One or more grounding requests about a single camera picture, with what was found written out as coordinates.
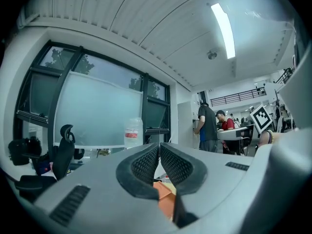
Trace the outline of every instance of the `ceiling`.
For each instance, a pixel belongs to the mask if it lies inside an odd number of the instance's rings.
[[[97,27],[103,35],[114,34],[127,40],[122,47],[144,59],[148,54],[149,62],[195,92],[291,65],[293,33],[289,26],[246,14],[229,14],[236,57],[227,59],[211,10],[214,1],[30,0],[24,16],[37,17],[33,22],[40,21],[41,26],[55,19],[62,27],[70,20]],[[213,60],[207,55],[211,50],[217,52]]]

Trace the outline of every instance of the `red label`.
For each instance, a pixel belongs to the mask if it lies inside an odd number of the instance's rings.
[[[137,138],[137,134],[132,134],[132,133],[125,133],[125,136],[127,138]]]

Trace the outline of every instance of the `red shirt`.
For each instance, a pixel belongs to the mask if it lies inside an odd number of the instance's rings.
[[[226,119],[225,122],[222,123],[223,130],[228,130],[229,128],[235,128],[234,121],[231,118]]]

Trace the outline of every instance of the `person in red shirt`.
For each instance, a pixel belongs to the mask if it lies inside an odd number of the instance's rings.
[[[234,121],[231,118],[226,118],[225,113],[222,110],[219,110],[215,116],[222,122],[223,130],[231,130],[235,128]]]
[[[219,122],[222,122],[222,130],[231,130],[235,128],[234,121],[231,118],[226,118],[225,113],[222,110],[219,110],[215,116],[218,118]],[[223,140],[223,153],[240,155],[239,151],[239,142],[237,140]]]

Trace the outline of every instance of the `smoke detector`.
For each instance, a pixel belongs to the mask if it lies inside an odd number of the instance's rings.
[[[208,53],[207,53],[207,56],[210,60],[213,60],[217,57],[217,52],[218,52],[218,49],[211,49]]]

